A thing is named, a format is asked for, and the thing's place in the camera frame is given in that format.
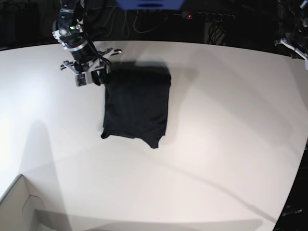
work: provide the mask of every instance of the black t-shirt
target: black t-shirt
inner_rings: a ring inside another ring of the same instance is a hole
[[[118,67],[106,76],[104,84],[105,117],[101,137],[140,138],[151,148],[158,148],[167,127],[169,71],[152,66]]]

